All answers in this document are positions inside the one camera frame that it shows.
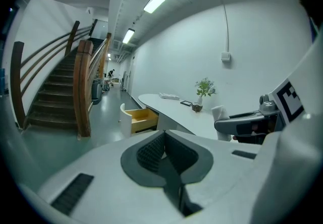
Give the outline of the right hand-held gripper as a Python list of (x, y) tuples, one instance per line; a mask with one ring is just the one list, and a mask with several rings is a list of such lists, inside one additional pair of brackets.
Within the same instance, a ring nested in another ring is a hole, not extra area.
[[(269, 99), (274, 101), (279, 113), (275, 120), (269, 120), (267, 132), (280, 131), (279, 123), (286, 126), (305, 114), (322, 114), (322, 38), (317, 37), (295, 70), (272, 92)], [(256, 110), (231, 115), (229, 119), (217, 120), (214, 128), (218, 140), (248, 144), (262, 144), (265, 130), (263, 114)]]

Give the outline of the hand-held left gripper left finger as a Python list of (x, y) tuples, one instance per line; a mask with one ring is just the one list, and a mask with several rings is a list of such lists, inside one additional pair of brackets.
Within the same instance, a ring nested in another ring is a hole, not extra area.
[(37, 194), (47, 203), (80, 173), (93, 176), (85, 194), (71, 213), (72, 219), (180, 219), (161, 188), (133, 182), (121, 167), (121, 155), (149, 133), (135, 135), (92, 149), (52, 175)]

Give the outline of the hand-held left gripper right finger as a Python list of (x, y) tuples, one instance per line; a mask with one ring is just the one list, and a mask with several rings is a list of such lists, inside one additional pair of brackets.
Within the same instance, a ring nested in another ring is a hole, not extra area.
[(178, 175), (176, 207), (189, 216), (224, 195), (251, 169), (260, 146), (164, 132), (165, 153)]

